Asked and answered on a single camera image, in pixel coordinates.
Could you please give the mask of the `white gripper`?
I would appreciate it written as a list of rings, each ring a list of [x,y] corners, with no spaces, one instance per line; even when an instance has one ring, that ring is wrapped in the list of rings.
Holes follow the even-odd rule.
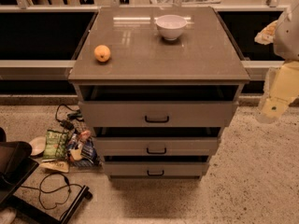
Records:
[[[254,41],[269,45],[274,40],[277,21],[272,21],[255,37]],[[256,119],[261,123],[273,123],[299,96],[299,62],[285,61],[280,68],[271,67],[265,77],[263,96],[258,105]]]

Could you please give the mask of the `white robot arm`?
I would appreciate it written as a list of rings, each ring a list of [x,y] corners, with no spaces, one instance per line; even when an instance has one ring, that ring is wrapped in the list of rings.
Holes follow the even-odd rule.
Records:
[[[262,45],[272,43],[274,53],[284,60],[280,68],[269,68],[256,116],[261,123],[273,123],[299,96],[299,3],[289,5],[254,41]]]

